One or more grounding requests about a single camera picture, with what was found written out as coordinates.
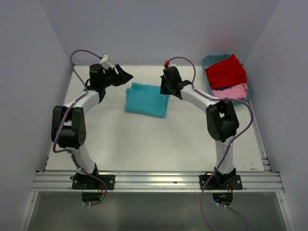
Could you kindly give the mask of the turquoise t shirt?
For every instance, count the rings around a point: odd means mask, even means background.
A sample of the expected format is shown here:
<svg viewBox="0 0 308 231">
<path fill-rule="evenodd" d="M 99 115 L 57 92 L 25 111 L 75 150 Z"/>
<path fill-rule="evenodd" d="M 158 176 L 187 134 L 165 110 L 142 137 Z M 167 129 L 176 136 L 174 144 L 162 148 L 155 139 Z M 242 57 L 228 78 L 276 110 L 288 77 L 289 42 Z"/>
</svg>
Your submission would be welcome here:
<svg viewBox="0 0 308 231">
<path fill-rule="evenodd" d="M 126 89 L 125 112 L 165 118 L 169 98 L 160 93 L 160 86 L 133 82 Z"/>
</svg>

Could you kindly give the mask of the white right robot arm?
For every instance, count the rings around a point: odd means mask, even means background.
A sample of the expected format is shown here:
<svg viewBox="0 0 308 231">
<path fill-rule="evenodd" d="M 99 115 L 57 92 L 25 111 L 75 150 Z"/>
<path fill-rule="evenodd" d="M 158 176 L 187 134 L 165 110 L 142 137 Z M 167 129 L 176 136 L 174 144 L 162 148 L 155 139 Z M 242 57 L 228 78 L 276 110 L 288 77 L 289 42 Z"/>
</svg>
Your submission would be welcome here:
<svg viewBox="0 0 308 231">
<path fill-rule="evenodd" d="M 182 80 L 175 66 L 167 66 L 161 76 L 160 93 L 173 95 L 191 103 L 206 114 L 207 131 L 215 141 L 216 166 L 214 172 L 199 176 L 202 190 L 224 190 L 236 177 L 231 140 L 237 134 L 239 121 L 231 101 L 212 98 L 205 92 L 197 92 L 192 82 Z"/>
</svg>

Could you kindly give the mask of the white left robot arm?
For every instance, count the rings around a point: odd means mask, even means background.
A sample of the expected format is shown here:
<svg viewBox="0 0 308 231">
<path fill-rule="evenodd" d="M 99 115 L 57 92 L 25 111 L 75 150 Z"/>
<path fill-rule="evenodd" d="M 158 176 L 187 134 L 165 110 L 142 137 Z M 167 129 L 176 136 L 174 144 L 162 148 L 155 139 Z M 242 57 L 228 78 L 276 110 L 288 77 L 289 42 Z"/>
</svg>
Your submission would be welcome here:
<svg viewBox="0 0 308 231">
<path fill-rule="evenodd" d="M 99 177 L 97 165 L 85 147 L 87 137 L 85 115 L 103 101 L 106 88 L 124 85 L 132 79 L 133 75 L 124 71 L 118 64 L 109 68 L 102 64 L 92 64 L 82 94 L 71 103 L 55 106 L 53 109 L 52 151 L 56 154 L 63 152 L 69 154 L 76 167 L 76 181 L 89 189 L 97 188 L 103 181 Z"/>
</svg>

